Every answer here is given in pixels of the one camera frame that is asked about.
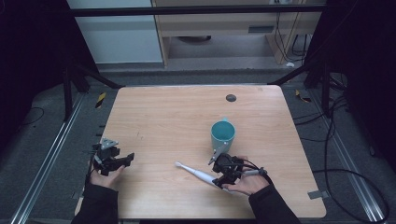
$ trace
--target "black wall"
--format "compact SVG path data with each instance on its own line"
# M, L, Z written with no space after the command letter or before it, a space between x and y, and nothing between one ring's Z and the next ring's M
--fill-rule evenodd
M347 76L346 97L357 121L377 155L389 159L396 171L396 2L328 2L342 7L323 13L309 60L324 57L332 72ZM308 76L317 75L311 71Z
M18 130L35 95L63 82L67 62L97 72L76 20L42 13L45 9L69 9L65 0L5 3L0 15L0 153Z

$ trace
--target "cup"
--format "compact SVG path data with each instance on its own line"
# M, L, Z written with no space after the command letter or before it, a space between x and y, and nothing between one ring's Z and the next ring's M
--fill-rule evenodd
M235 127L224 118L212 125L212 148L216 152L228 152L235 137Z

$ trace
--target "metal rail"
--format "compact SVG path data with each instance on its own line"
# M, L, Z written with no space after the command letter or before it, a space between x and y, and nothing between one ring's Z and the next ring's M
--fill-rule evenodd
M17 211L11 218L11 224L23 224L26 222L27 218L30 215L30 212L35 205L35 201L38 198L41 190L46 183L46 180L52 170L53 164L56 161L56 158L59 155L59 152L64 145L64 141L69 134L71 127L73 126L74 121L78 115L79 110L81 109L81 104L84 99L83 93L78 94L78 98L75 102L74 112L71 114L70 119L65 121L61 127L61 130L58 132L52 146L47 154L46 159L44 159L43 164L40 167L37 175L35 176L35 180L33 181L32 185L30 186L28 192L26 193L23 201L21 202L20 206L18 207Z
M44 9L51 16L104 17L104 16L147 16L181 14L227 14L227 13L271 13L271 12L316 12L330 6L314 5L241 5L241 6L197 6L197 7L121 7L81 8L69 10Z
M310 94L312 96L312 99L314 100L315 105L318 108L318 111L321 111L321 107L319 103L320 97L318 96L318 93L316 91L310 91ZM330 128L330 121L324 116L322 116L322 118L326 127ZM344 168L360 174L361 172L359 171L355 162L352 160L352 157L347 152L347 148L344 145L343 140L337 131L334 132L334 136L331 139L331 141L334 144L335 151L341 163L343 164ZM354 188L356 194L358 195L359 200L361 201L361 205L363 206L363 209L367 217L371 221L378 221L383 219L385 216L382 213L381 208L379 207L373 193L371 192L369 185L364 180L354 175L348 175L348 177L352 187Z

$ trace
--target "white toothbrush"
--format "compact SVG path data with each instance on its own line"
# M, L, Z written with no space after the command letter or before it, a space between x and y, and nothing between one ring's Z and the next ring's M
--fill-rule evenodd
M183 165L183 164L182 164L181 162L179 162L179 161L176 161L176 162L175 162L175 166L182 167L183 169L185 169L185 170L187 170L188 172L192 173L192 174L195 175L196 177L198 177L198 178L200 178L201 180L205 181L207 184L212 185L212 186L218 188L218 187L212 182L212 180L216 179L215 177L213 177L213 176L211 176L211 175L209 175L209 174L207 174L207 173L205 173L205 172L202 172L202 171L200 171L200 170L192 169L192 168L189 167L189 166Z

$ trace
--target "wooden table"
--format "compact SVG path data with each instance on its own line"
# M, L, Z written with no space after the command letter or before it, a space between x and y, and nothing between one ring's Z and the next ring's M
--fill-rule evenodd
M226 96L236 96L228 102ZM118 185L120 218L254 218L243 194L229 194L187 171L220 177L207 165L211 125L235 126L229 151L263 166L297 217L324 217L318 186L278 86L174 86L120 89L103 137L120 142L120 156L135 153Z

